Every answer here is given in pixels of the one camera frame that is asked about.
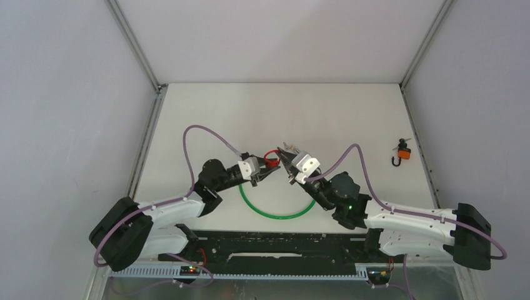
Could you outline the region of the silver key bunch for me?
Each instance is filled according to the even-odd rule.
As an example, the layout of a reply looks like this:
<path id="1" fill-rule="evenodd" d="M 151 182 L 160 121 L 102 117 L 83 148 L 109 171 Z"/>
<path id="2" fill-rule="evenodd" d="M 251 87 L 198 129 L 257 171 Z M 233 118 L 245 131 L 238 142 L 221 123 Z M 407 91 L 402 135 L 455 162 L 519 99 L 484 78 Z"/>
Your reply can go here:
<path id="1" fill-rule="evenodd" d="M 283 142 L 284 150 L 290 153 L 299 153 L 300 150 L 293 144 L 287 144 Z"/>

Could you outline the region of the red cable lock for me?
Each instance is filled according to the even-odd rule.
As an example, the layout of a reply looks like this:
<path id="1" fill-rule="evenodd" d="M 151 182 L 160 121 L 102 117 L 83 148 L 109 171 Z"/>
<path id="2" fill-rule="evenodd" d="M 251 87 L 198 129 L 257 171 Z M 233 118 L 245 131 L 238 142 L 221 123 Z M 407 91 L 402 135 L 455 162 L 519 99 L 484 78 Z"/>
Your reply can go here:
<path id="1" fill-rule="evenodd" d="M 280 150 L 272 149 L 263 156 L 263 159 L 264 159 L 264 162 L 267 168 L 276 168 L 280 165 L 281 163 L 281 159 L 279 157 L 280 153 L 281 153 Z M 271 155 L 276 155 L 277 158 L 270 158 Z"/>

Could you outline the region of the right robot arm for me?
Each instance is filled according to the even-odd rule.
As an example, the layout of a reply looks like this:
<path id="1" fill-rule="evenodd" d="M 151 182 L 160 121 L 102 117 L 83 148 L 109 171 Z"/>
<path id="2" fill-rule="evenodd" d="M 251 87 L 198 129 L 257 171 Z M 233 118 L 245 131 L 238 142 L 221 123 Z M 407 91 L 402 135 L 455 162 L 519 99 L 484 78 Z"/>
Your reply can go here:
<path id="1" fill-rule="evenodd" d="M 491 268 L 491 224 L 472 205 L 457 209 L 421 209 L 376 200 L 363 194 L 346 172 L 327 180 L 320 163 L 302 151 L 278 149 L 290 184 L 298 184 L 346 229 L 367 229 L 364 255 L 371 261 L 387 256 L 451 256 L 464 267 Z"/>

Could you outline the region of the green cable lock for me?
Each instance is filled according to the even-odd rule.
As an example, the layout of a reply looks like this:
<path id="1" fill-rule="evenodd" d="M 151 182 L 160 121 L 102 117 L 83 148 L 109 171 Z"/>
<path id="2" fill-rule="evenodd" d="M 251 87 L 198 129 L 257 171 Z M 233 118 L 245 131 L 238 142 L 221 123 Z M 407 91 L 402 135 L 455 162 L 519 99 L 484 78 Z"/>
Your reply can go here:
<path id="1" fill-rule="evenodd" d="M 298 212 L 295 212 L 295 213 L 292 213 L 292 214 L 284 214 L 284 215 L 272 214 L 270 212 L 263 211 L 263 210 L 259 209 L 257 206 L 255 206 L 250 201 L 250 199 L 247 197 L 246 193 L 244 192 L 244 188 L 243 188 L 242 184 L 240 184 L 238 186 L 238 190 L 239 190 L 240 196 L 242 197 L 242 200 L 246 203 L 246 205 L 252 211 L 254 211 L 255 213 L 257 213 L 258 215 L 260 215 L 262 217 L 265 217 L 265 218 L 268 218 L 268 219 L 273 219 L 273 220 L 283 221 L 283 220 L 290 220 L 290 219 L 300 218 L 303 215 L 307 214 L 316 205 L 316 201 L 312 200 L 305 208 L 303 208 L 302 210 L 300 210 Z"/>

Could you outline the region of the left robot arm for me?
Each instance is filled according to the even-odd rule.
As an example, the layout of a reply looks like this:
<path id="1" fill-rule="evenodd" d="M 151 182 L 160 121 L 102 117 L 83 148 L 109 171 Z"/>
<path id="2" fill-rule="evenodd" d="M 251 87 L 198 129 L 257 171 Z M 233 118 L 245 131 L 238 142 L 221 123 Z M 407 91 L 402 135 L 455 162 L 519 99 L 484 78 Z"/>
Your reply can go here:
<path id="1" fill-rule="evenodd" d="M 198 251 L 192 232 L 181 221 L 213 212 L 222 202 L 219 192 L 242 185 L 252 186 L 277 171 L 280 161 L 245 152 L 242 159 L 226 168 L 218 159 L 206 161 L 191 191 L 181 198 L 135 202 L 123 197 L 98 222 L 89 235 L 113 271 L 122 271 L 139 258 L 176 254 L 190 260 Z"/>

